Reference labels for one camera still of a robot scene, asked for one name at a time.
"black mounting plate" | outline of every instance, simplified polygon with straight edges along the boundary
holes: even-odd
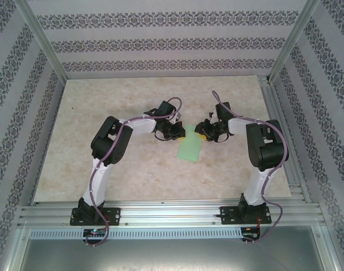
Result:
[[[238,206],[222,206],[219,208],[222,225],[236,225],[236,224],[257,224],[258,217],[261,224],[271,224],[271,213],[269,208],[264,206],[260,208],[259,212],[250,213],[242,218],[238,209]]]
[[[104,217],[108,218],[109,226],[119,226],[120,208],[102,208],[101,212]],[[79,208],[73,208],[70,218],[71,226],[105,226],[104,221],[100,218],[97,223],[88,219]]]

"patterned wallpaper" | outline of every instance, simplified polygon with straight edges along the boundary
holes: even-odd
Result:
[[[306,0],[29,1],[69,78],[267,75]]]
[[[63,86],[12,0],[0,0],[0,267],[41,170]]]
[[[344,266],[344,0],[320,1],[275,88]]]

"purple cable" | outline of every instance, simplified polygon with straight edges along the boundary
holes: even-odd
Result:
[[[283,211],[281,205],[279,205],[278,203],[275,203],[275,202],[271,202],[271,201],[269,201],[268,199],[266,199],[266,197],[264,196],[264,191],[265,191],[265,188],[266,188],[266,186],[267,186],[267,183],[268,183],[268,181],[269,181],[270,176],[271,176],[275,171],[277,171],[279,168],[281,168],[282,165],[284,164],[285,160],[286,160],[287,153],[288,153],[287,143],[286,143],[286,140],[285,140],[284,135],[280,132],[280,130],[278,130],[278,129],[277,129],[275,126],[273,126],[271,123],[268,123],[268,122],[263,121],[263,120],[252,119],[252,118],[250,118],[250,117],[242,117],[242,116],[240,116],[240,115],[234,113],[234,112],[233,112],[231,109],[229,109],[227,106],[225,106],[224,103],[221,102],[221,99],[219,98],[217,92],[215,92],[215,91],[213,90],[213,91],[212,91],[212,94],[213,94],[213,96],[216,98],[216,100],[217,100],[217,101],[218,101],[218,102],[219,102],[228,112],[230,112],[230,113],[231,113],[232,115],[234,115],[235,117],[237,117],[237,118],[239,118],[239,119],[241,119],[241,120],[252,121],[252,122],[254,122],[254,123],[262,123],[262,124],[264,124],[264,125],[267,125],[267,126],[270,127],[271,129],[273,129],[273,130],[278,134],[278,136],[281,138],[282,144],[284,145],[284,155],[283,155],[283,157],[282,157],[281,162],[280,162],[273,170],[271,170],[271,171],[267,174],[267,177],[266,177],[266,179],[264,180],[263,186],[262,186],[262,189],[261,189],[261,197],[262,197],[262,199],[263,199],[266,203],[268,203],[268,204],[271,204],[271,205],[274,205],[274,206],[279,207],[279,209],[280,209],[280,215],[278,216],[278,218],[277,218],[277,220],[275,221],[275,223],[273,223],[273,225],[271,226],[271,228],[269,229],[269,231],[266,232],[266,233],[265,233],[262,237],[260,237],[259,239],[257,239],[257,240],[254,241],[254,240],[252,240],[252,239],[250,239],[250,238],[248,238],[248,237],[245,237],[246,239],[249,239],[249,240],[251,240],[251,241],[253,241],[253,242],[259,242],[259,241],[263,240],[268,234],[271,233],[271,231],[272,231],[272,230],[276,227],[276,225],[280,222],[281,217],[282,217],[282,215],[283,215],[283,213],[284,213],[284,211]]]
[[[94,176],[96,174],[96,172],[98,171],[100,165],[102,164],[102,162],[105,161],[105,159],[107,159],[109,157],[109,155],[111,154],[111,152],[114,150],[115,148],[115,145],[117,143],[117,141],[119,140],[120,138],[120,135],[121,135],[121,131],[123,129],[124,126],[127,125],[127,123],[130,123],[132,121],[135,121],[135,120],[142,120],[142,119],[165,119],[167,117],[170,117],[170,116],[174,116],[175,114],[177,114],[179,112],[179,110],[182,108],[182,100],[179,98],[179,97],[172,97],[170,98],[167,102],[170,102],[171,100],[179,100],[180,104],[179,104],[179,107],[176,111],[174,111],[173,113],[170,113],[169,115],[165,115],[165,116],[158,116],[158,117],[151,117],[151,116],[141,116],[141,117],[133,117],[129,120],[126,120],[125,122],[122,123],[120,129],[119,129],[119,132],[117,133],[116,135],[116,138],[114,140],[114,143],[113,145],[111,146],[111,148],[108,150],[107,154],[99,161],[99,163],[97,164],[97,166],[95,167],[95,169],[93,170],[93,173],[92,173],[92,176],[90,177],[90,182],[89,182],[89,192],[90,192],[90,199],[92,200],[92,203],[93,203],[93,206],[95,208],[95,210],[97,211],[97,213],[100,215],[100,217],[103,219],[104,223],[105,223],[105,227],[106,227],[106,230],[107,230],[107,233],[104,237],[104,239],[102,239],[100,242],[96,243],[96,244],[89,244],[88,243],[88,239],[91,235],[88,235],[86,238],[85,238],[85,243],[87,246],[100,246],[102,243],[104,243],[106,241],[106,239],[108,238],[109,236],[109,223],[108,221],[106,220],[106,218],[104,217],[104,215],[102,214],[102,212],[98,209],[98,206],[96,205],[95,203],[95,200],[94,200],[94,197],[93,197],[93,179],[94,179]]]

